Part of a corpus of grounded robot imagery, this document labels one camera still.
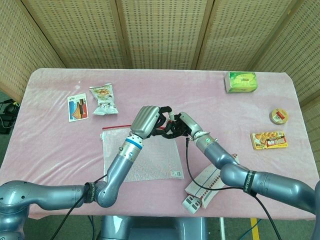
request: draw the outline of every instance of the snack bag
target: snack bag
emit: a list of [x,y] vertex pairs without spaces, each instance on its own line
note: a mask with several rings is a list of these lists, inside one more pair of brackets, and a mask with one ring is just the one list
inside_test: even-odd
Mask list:
[[118,113],[111,83],[107,83],[103,86],[91,86],[89,89],[94,98],[98,101],[98,107],[94,110],[93,114],[103,116]]

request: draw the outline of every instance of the card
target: card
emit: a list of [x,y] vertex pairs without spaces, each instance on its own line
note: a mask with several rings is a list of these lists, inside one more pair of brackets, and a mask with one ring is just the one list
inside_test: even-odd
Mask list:
[[68,96],[69,122],[88,118],[87,98],[85,93]]

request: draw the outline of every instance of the plastic bag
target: plastic bag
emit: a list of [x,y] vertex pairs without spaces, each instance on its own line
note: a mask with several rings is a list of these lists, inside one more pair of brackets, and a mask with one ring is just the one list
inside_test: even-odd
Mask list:
[[[103,130],[101,139],[105,173],[107,173],[119,147],[122,146],[129,132],[129,127],[108,127]],[[184,179],[178,147],[174,139],[148,138],[124,181],[158,179]]]
[[108,115],[118,113],[111,83],[103,86],[91,86],[89,89],[98,102],[98,107],[94,110],[93,114]]

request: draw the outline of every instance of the white package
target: white package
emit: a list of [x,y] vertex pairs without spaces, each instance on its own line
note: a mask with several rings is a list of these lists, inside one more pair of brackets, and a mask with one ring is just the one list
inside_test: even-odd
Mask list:
[[[102,132],[104,174],[130,132],[129,127],[109,128]],[[162,136],[143,141],[143,148],[133,163],[125,182],[184,179],[176,141]]]
[[[239,157],[237,154],[232,154],[237,163]],[[207,166],[195,179],[198,184],[210,189],[220,189],[225,186],[220,178],[220,170],[213,164]],[[188,196],[183,201],[182,205],[190,213],[194,214],[200,207],[207,208],[208,204],[219,192],[219,190],[210,191],[196,185],[193,181],[184,189]]]

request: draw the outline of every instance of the pink tablecloth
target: pink tablecloth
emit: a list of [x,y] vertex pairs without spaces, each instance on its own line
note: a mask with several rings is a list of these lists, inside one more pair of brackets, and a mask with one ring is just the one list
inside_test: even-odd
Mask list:
[[[204,130],[240,163],[256,171],[272,172],[304,181],[312,188],[319,180],[292,80],[286,73],[257,73],[253,93],[226,94],[222,71],[39,69],[29,80],[18,119],[0,169],[0,184],[25,180],[42,185],[80,185],[103,175],[100,133],[103,127],[128,125],[145,105],[171,106],[190,114]],[[97,106],[89,86],[113,83],[119,114],[92,115]],[[86,93],[89,119],[68,122],[67,96]],[[289,113],[285,125],[269,119],[272,109]],[[253,150],[249,134],[283,130],[289,147]],[[125,182],[115,205],[101,208],[95,202],[75,209],[75,215],[174,216],[191,214],[181,203],[190,183],[185,162],[185,138],[176,139],[184,180]],[[193,145],[190,168],[196,176],[209,165]],[[260,196],[275,219],[311,219],[308,212]],[[33,205],[31,218],[65,214]],[[207,209],[193,216],[257,217],[266,215],[255,199],[241,190],[220,191]]]

